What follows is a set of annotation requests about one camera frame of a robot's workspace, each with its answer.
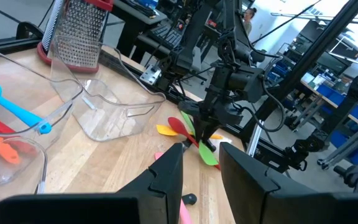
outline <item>red grater base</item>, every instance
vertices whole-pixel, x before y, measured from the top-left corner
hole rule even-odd
[[[47,65],[52,64],[52,59],[48,58],[47,54],[45,53],[44,47],[42,46],[42,42],[39,42],[37,45],[37,53],[40,59],[45,62]],[[80,72],[80,73],[96,73],[99,70],[99,65],[96,68],[86,68],[86,67],[78,67],[74,65],[67,65],[66,66],[73,72]]]

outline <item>keyboard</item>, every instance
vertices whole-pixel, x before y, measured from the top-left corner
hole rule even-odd
[[[167,37],[164,39],[170,28],[170,26],[155,27],[148,31],[148,36],[151,39],[157,41],[158,43],[161,43],[161,45],[163,45],[164,47],[168,49],[173,49],[179,44],[181,40],[181,32],[177,31],[176,29],[172,29],[167,35]]]

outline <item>orange measuring spoon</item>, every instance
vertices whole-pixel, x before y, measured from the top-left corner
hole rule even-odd
[[[0,156],[11,164],[20,164],[21,160],[16,152],[9,144],[3,143],[4,138],[0,137]]]

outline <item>yellow spatula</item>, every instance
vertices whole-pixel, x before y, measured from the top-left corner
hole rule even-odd
[[[156,127],[157,127],[158,133],[160,133],[160,134],[163,134],[166,136],[177,136],[178,135],[178,133],[176,133],[174,130],[172,130],[172,128],[169,126],[157,124]],[[211,139],[223,139],[223,136],[218,135],[218,134],[213,134],[211,136]]]

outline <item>green spatula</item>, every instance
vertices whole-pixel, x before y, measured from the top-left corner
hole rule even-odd
[[[185,112],[181,111],[180,113],[191,131],[194,133],[194,135],[196,135],[196,131],[193,127],[193,123],[191,122],[190,117]],[[209,166],[216,166],[218,169],[220,169],[220,167],[218,167],[219,162],[215,159],[214,154],[211,152],[211,150],[209,150],[208,147],[206,147],[206,145],[204,145],[202,141],[200,141],[199,144],[200,146],[198,148],[198,152],[204,162]]]

